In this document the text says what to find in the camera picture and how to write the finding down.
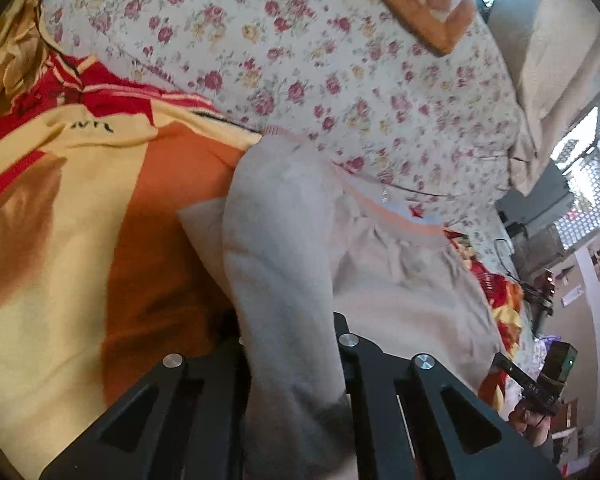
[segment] pink rose pattern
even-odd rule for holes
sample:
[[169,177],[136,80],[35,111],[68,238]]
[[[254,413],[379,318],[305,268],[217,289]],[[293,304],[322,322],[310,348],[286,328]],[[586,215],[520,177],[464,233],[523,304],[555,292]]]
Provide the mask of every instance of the pink rose pattern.
[[379,0],[44,1],[69,54],[205,94],[250,128],[304,134],[497,261],[473,212],[492,218],[508,185],[507,149],[525,126],[482,20],[439,58]]

